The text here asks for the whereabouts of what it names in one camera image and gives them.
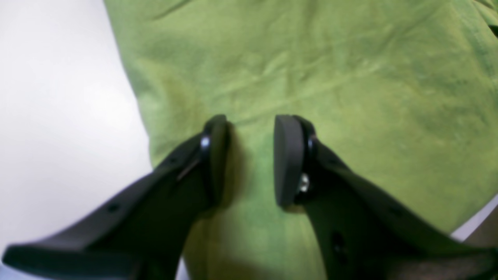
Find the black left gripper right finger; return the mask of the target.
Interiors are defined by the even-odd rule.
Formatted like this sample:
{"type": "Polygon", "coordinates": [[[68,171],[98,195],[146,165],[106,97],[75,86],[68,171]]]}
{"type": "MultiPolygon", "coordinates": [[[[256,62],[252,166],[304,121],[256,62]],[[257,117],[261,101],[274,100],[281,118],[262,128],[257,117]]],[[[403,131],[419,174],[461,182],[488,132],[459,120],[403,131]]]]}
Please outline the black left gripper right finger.
{"type": "Polygon", "coordinates": [[[274,192],[301,206],[329,280],[496,280],[497,248],[460,243],[355,173],[298,115],[274,120],[274,192]]]}

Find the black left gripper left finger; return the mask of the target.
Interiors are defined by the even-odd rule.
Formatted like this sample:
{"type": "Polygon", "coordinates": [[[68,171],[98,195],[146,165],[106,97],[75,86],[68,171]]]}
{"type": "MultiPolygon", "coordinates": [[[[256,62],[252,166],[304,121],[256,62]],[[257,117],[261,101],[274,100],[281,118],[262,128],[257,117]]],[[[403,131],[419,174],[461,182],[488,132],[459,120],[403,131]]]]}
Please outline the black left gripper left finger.
{"type": "Polygon", "coordinates": [[[194,222],[224,190],[229,122],[216,115],[142,177],[82,220],[10,245],[2,263],[47,280],[173,280],[194,222]]]}

